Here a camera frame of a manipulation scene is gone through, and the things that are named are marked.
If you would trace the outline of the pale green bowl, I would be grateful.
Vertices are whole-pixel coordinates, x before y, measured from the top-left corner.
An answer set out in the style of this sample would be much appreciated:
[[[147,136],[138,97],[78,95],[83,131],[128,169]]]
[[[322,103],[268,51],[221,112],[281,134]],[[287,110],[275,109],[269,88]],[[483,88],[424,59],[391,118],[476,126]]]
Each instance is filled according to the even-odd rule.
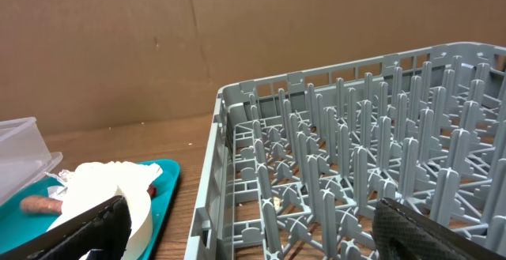
[[[153,231],[151,197],[146,187],[119,185],[116,180],[99,175],[75,178],[63,197],[62,214],[51,224],[50,229],[116,195],[126,199],[131,218],[131,233],[123,258],[137,259],[146,248]]]

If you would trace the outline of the teal serving tray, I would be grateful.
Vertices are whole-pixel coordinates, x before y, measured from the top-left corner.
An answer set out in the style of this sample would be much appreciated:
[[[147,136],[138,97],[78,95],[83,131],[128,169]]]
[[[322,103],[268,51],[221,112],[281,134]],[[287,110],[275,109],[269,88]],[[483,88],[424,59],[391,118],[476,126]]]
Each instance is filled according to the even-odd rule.
[[[180,173],[179,165],[173,160],[162,159],[156,160],[155,163],[160,165],[162,173],[153,181],[157,189],[155,197],[151,200],[153,231],[138,260],[148,260],[153,256],[160,230],[164,227],[168,209],[176,193]],[[33,194],[47,197],[53,187],[60,185],[61,183],[52,177],[43,178],[20,190],[1,205],[1,252],[3,254],[41,236],[57,220],[56,215],[23,213],[20,208],[21,199]]]

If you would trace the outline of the grey dishwasher rack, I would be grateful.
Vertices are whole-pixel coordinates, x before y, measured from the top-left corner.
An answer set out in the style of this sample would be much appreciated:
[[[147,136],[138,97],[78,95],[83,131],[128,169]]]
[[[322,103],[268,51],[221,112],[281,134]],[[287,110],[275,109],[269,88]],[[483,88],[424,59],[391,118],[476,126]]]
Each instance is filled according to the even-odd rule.
[[[219,89],[187,259],[380,259],[391,198],[505,255],[505,49],[448,43]]]

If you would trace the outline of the clear plastic bin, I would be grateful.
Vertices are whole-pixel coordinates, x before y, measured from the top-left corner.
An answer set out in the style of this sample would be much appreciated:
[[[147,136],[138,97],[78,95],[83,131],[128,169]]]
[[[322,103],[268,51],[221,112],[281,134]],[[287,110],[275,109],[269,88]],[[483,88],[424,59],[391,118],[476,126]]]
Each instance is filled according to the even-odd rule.
[[[0,150],[1,204],[42,179],[63,158],[61,152],[49,151],[35,117],[2,121]]]

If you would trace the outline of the crumpled white napkin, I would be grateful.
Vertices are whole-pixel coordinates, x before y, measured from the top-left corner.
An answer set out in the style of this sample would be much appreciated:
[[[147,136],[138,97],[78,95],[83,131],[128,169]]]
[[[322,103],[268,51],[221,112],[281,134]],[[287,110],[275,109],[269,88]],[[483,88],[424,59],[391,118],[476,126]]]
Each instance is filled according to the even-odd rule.
[[[88,175],[99,175],[107,179],[116,180],[119,185],[136,185],[146,187],[151,198],[157,196],[154,181],[160,177],[163,169],[157,163],[136,164],[130,161],[111,161],[108,163],[88,162],[77,166],[74,171],[61,170],[58,174],[46,172],[48,177],[56,179],[59,185],[50,186],[47,192],[50,198],[63,200],[69,185],[75,178]]]

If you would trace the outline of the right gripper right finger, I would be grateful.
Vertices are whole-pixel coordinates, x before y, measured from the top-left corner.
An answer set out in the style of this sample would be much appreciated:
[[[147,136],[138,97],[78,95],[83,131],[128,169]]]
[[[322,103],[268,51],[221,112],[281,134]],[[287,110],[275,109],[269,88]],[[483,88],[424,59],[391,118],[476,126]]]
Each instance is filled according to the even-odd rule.
[[[376,203],[372,238],[380,260],[505,260],[391,198]]]

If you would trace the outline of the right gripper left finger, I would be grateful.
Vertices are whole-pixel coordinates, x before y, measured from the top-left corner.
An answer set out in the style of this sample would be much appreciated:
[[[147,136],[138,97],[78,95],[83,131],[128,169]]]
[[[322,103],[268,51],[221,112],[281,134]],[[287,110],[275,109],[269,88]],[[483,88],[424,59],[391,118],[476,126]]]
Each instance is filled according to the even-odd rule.
[[[114,196],[49,232],[1,254],[1,260],[120,260],[131,233],[127,200]]]

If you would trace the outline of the orange carrot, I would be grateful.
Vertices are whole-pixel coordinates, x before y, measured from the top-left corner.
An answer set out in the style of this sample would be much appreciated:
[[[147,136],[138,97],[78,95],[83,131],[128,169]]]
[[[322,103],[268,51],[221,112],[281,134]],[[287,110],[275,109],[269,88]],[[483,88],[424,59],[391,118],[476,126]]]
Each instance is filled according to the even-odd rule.
[[[31,195],[20,202],[20,209],[28,214],[60,215],[62,213],[62,201],[41,195]]]

